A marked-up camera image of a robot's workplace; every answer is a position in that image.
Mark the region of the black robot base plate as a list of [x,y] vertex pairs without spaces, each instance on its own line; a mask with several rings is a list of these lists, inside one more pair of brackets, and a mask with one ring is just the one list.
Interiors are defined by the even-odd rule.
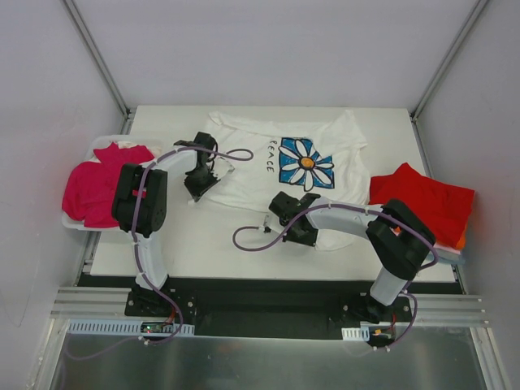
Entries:
[[368,296],[367,282],[273,279],[170,278],[158,295],[132,286],[129,317],[176,317],[198,336],[338,340],[362,323],[407,322],[410,304],[388,308]]

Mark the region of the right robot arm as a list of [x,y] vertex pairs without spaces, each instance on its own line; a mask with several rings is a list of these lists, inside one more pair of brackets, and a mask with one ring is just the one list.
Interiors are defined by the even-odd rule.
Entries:
[[322,230],[342,232],[368,240],[381,270],[365,301],[367,315],[385,320],[394,301],[413,281],[436,243],[434,233],[402,201],[360,206],[309,193],[301,199],[280,192],[269,205],[284,228],[284,239],[314,245]]

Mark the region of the white t-shirt with flower print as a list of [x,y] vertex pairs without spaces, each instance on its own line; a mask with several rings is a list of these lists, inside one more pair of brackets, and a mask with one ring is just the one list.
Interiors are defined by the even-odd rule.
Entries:
[[261,121],[213,111],[205,131],[223,152],[253,152],[248,162],[216,159],[219,182],[205,195],[213,202],[266,212],[279,192],[296,199],[315,193],[353,204],[368,200],[371,176],[361,156],[367,140],[351,110],[328,123]]

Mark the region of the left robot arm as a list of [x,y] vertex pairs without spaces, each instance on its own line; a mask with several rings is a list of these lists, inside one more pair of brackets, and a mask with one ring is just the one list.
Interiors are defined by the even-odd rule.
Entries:
[[112,217],[133,241],[137,267],[132,291],[144,297],[144,307],[156,316],[171,309],[172,297],[163,291],[168,274],[163,261],[158,231],[167,217],[169,179],[184,179],[184,186],[197,202],[218,183],[212,162],[217,141],[199,132],[194,141],[177,141],[165,154],[150,163],[125,163],[112,204]]

